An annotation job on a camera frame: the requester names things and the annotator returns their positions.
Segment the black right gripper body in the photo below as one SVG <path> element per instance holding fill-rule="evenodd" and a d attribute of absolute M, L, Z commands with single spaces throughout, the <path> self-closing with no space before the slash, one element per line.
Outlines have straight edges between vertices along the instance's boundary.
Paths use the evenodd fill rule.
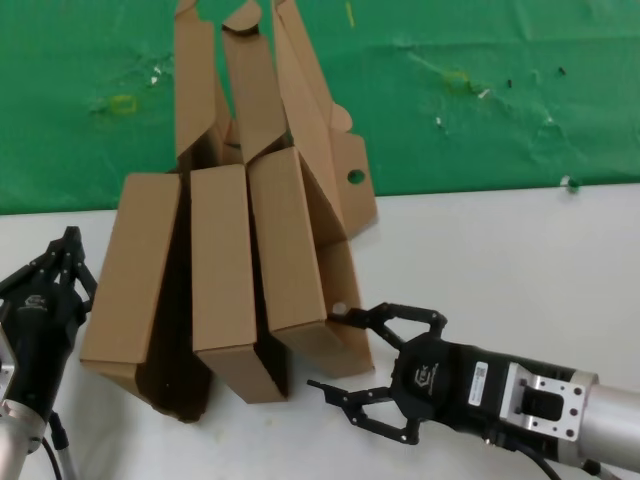
<path fill-rule="evenodd" d="M 485 438 L 504 429 L 499 413 L 509 364 L 506 354 L 425 333 L 401 347 L 392 399 L 409 420 Z"/>

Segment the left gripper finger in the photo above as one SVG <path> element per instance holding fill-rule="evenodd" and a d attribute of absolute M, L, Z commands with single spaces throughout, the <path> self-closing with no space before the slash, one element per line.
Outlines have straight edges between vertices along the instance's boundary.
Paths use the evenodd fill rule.
<path fill-rule="evenodd" d="M 87 293 L 88 299 L 83 303 L 85 310 L 93 307 L 97 281 L 85 264 L 85 251 L 82 243 L 82 236 L 78 227 L 71 227 L 71 247 L 69 248 L 72 257 L 72 268 L 75 278 Z"/>
<path fill-rule="evenodd" d="M 74 228 L 67 227 L 63 236 L 52 240 L 44 254 L 30 261 L 1 281 L 1 299 L 26 285 L 49 285 L 59 280 L 61 286 L 72 283 L 71 255 L 74 251 Z"/>

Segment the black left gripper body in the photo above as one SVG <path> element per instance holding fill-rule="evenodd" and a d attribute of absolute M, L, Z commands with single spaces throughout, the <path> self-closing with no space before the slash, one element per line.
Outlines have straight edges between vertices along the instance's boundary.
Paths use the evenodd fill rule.
<path fill-rule="evenodd" d="M 93 301 L 73 287 L 15 287 L 1 299 L 2 328 L 17 360 L 6 398 L 49 415 Z"/>

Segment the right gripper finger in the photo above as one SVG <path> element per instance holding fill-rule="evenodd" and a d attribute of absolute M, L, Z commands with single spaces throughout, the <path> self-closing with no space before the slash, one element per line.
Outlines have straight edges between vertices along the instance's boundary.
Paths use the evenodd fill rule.
<path fill-rule="evenodd" d="M 405 426 L 399 428 L 373 419 L 365 412 L 364 407 L 367 405 L 395 403 L 389 387 L 349 392 L 315 380 L 308 380 L 306 384 L 321 390 L 325 402 L 340 408 L 353 426 L 399 443 L 407 445 L 419 443 L 419 420 L 407 418 Z"/>
<path fill-rule="evenodd" d="M 345 313 L 331 313 L 328 319 L 362 330 L 370 329 L 397 351 L 403 349 L 406 341 L 386 326 L 388 321 L 402 319 L 427 324 L 427 335 L 435 338 L 441 337 L 448 323 L 447 318 L 436 310 L 394 303 L 381 303 L 370 310 L 350 308 Z"/>

